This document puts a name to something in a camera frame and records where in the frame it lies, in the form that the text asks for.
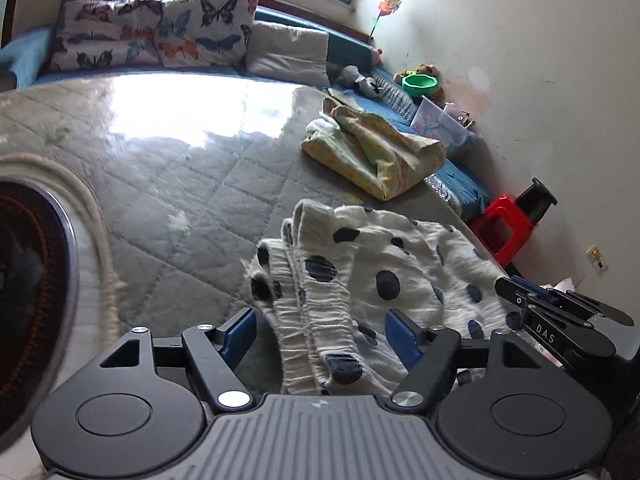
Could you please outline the beige cushion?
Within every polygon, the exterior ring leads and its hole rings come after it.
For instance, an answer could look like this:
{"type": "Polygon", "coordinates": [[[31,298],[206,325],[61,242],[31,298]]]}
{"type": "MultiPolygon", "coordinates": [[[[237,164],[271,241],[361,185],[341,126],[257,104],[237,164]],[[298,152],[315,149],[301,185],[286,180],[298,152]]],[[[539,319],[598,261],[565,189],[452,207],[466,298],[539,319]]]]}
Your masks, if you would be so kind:
{"type": "Polygon", "coordinates": [[[322,30],[257,21],[246,51],[252,76],[329,87],[326,72],[329,35],[322,30]]]}

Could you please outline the red plastic stool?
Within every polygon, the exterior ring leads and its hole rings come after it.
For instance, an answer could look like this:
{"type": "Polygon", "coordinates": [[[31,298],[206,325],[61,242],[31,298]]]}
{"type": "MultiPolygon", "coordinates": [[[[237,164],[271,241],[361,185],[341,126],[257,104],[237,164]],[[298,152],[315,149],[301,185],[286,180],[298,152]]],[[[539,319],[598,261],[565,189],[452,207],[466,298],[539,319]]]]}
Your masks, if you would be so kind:
{"type": "Polygon", "coordinates": [[[500,266],[512,262],[535,229],[511,194],[499,195],[482,214],[470,219],[468,226],[500,266]]]}

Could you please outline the blue sofa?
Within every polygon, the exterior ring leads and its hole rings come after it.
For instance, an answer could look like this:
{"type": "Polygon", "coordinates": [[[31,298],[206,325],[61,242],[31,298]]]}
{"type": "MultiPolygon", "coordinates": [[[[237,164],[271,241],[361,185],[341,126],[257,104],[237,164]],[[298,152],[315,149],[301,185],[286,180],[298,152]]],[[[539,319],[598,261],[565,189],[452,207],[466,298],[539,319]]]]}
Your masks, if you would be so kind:
{"type": "MultiPolygon", "coordinates": [[[[44,25],[23,32],[1,49],[1,69],[14,78],[18,88],[44,84],[59,79],[82,77],[90,73],[84,68],[51,68],[50,54],[62,46],[62,34],[54,25],[44,25]]],[[[374,64],[374,50],[355,39],[314,21],[280,11],[260,8],[250,37],[250,53],[239,63],[228,67],[213,65],[212,73],[264,77],[267,79],[306,84],[310,75],[324,70],[329,81],[358,105],[384,117],[397,130],[410,133],[410,122],[418,107],[405,90],[392,81],[392,76],[374,64]],[[311,52],[304,47],[302,53],[293,52],[302,40],[284,39],[285,32],[299,28],[302,32],[324,32],[328,46],[324,64],[305,61],[303,55],[311,52]]]]}

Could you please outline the colourful pinwheel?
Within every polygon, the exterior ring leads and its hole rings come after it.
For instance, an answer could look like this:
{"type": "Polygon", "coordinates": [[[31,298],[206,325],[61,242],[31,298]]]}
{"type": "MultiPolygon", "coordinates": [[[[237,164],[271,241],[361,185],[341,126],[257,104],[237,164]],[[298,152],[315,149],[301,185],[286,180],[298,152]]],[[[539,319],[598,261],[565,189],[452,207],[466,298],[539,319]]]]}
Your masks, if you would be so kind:
{"type": "Polygon", "coordinates": [[[373,39],[375,29],[378,27],[378,22],[381,18],[386,18],[386,16],[390,16],[396,13],[401,6],[401,0],[382,0],[378,4],[378,15],[375,17],[370,34],[368,37],[368,41],[373,39]]]}

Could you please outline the round black induction cooktop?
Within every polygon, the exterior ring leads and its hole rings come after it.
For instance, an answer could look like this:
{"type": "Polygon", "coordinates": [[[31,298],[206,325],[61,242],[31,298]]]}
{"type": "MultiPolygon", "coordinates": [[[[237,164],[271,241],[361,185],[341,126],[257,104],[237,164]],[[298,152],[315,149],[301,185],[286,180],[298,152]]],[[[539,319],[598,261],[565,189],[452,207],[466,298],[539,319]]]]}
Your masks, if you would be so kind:
{"type": "Polygon", "coordinates": [[[78,298],[76,236],[39,185],[1,180],[1,447],[21,437],[55,382],[78,298]]]}

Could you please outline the green plastic bowl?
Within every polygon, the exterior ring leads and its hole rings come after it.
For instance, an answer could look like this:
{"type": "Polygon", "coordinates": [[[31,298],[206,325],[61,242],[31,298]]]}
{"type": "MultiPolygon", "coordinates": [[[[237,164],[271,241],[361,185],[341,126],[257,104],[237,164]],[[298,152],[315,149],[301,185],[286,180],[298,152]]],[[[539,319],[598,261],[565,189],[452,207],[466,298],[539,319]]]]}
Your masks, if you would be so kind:
{"type": "Polygon", "coordinates": [[[402,78],[401,88],[413,98],[420,96],[432,96],[439,89],[439,82],[436,77],[429,74],[409,74],[402,78]]]}

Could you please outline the yellow folded cloth bag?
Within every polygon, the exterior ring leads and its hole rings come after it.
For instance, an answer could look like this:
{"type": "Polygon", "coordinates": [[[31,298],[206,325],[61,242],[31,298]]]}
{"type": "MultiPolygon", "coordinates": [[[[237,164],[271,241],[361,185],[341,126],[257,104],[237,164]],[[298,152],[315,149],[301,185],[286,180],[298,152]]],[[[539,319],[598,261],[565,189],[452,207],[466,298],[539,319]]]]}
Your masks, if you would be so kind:
{"type": "Polygon", "coordinates": [[[423,182],[446,160],[439,141],[400,132],[385,118],[330,96],[306,133],[303,152],[382,202],[423,182]]]}

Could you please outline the white dotted garment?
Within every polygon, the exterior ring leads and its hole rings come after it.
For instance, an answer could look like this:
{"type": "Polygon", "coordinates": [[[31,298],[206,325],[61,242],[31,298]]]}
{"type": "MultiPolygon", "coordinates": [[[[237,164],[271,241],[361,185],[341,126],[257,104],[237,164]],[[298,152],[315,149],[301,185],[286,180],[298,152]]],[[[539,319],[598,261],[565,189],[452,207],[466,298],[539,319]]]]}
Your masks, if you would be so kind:
{"type": "Polygon", "coordinates": [[[470,339],[521,328],[487,252],[450,224],[388,210],[301,200],[244,266],[289,394],[388,396],[407,374],[384,327],[392,309],[470,339]]]}

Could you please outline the clear plastic storage box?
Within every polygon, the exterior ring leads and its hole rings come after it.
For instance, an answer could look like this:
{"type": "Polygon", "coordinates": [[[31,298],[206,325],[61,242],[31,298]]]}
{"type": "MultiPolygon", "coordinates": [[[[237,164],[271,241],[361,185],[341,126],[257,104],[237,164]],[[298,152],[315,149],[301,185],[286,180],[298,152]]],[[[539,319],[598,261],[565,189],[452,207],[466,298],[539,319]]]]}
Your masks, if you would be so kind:
{"type": "Polygon", "coordinates": [[[419,136],[439,141],[447,152],[472,145],[480,140],[479,134],[466,128],[457,118],[425,96],[412,118],[410,127],[419,136]]]}

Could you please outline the butterfly print cushion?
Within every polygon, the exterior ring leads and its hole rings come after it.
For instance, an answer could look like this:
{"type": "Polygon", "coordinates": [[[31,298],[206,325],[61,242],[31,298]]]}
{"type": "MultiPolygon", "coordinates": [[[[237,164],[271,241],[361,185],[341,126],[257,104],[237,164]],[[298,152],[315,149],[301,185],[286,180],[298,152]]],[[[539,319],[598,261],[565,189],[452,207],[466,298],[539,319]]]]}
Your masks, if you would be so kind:
{"type": "Polygon", "coordinates": [[[233,66],[245,58],[259,0],[68,0],[52,73],[124,66],[233,66]]]}

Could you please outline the grey plush toy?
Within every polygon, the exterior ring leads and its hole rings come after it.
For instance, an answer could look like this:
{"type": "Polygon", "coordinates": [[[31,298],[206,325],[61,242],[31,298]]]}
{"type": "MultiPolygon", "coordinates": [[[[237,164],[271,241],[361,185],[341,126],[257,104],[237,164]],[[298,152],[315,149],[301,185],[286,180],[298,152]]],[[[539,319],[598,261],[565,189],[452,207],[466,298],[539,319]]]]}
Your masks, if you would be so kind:
{"type": "Polygon", "coordinates": [[[372,76],[364,76],[355,65],[347,65],[337,77],[337,82],[345,88],[351,88],[371,100],[381,96],[381,86],[372,76]]]}

